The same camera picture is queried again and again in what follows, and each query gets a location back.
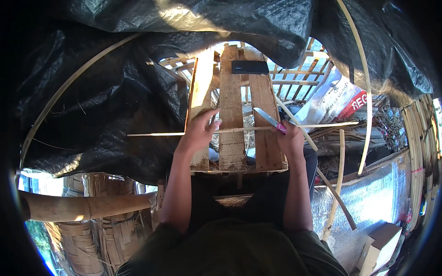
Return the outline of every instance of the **hand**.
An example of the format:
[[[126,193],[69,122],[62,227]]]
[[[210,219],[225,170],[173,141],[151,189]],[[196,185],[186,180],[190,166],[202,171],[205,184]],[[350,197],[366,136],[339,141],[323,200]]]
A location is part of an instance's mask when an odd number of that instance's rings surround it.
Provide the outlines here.
[[[213,132],[221,125],[218,120],[209,125],[210,117],[218,113],[219,109],[210,109],[200,113],[187,124],[186,134],[181,137],[175,152],[192,155],[209,145]]]
[[[279,147],[287,156],[289,163],[302,160],[304,158],[304,135],[301,129],[287,120],[283,120],[281,123],[287,129],[285,135],[276,128],[272,129],[278,136]]]

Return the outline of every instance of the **person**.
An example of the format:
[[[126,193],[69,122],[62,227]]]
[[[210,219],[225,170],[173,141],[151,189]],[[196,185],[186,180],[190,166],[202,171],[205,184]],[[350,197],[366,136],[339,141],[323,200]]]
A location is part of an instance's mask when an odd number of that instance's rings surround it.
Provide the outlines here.
[[[289,170],[268,177],[236,217],[225,217],[212,197],[194,197],[191,158],[212,140],[221,121],[208,122],[218,111],[188,124],[173,155],[160,224],[115,275],[348,275],[313,232],[317,156],[287,120],[285,135],[273,131]]]

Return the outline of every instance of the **dark green shirt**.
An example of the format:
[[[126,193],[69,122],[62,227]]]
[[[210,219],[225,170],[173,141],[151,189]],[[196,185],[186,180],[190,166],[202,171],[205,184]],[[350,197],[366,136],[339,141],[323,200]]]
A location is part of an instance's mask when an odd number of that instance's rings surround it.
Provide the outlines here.
[[[160,225],[115,275],[348,274],[312,231],[284,233],[272,223],[223,219],[191,236]]]

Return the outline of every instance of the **pink knife handle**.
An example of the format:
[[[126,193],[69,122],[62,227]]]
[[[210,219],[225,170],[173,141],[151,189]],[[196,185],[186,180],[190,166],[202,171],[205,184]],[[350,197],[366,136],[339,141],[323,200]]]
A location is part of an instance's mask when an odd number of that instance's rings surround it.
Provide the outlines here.
[[[287,132],[286,127],[283,124],[281,124],[281,122],[278,122],[278,124],[276,125],[276,129],[279,129],[284,134]]]

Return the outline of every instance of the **cardboard box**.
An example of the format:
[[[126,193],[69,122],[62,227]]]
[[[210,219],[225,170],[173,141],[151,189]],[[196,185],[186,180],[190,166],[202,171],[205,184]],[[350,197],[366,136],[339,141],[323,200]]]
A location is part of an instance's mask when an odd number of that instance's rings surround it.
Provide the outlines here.
[[[362,256],[356,267],[359,276],[369,276],[383,267],[393,255],[402,227],[386,223],[367,237]]]

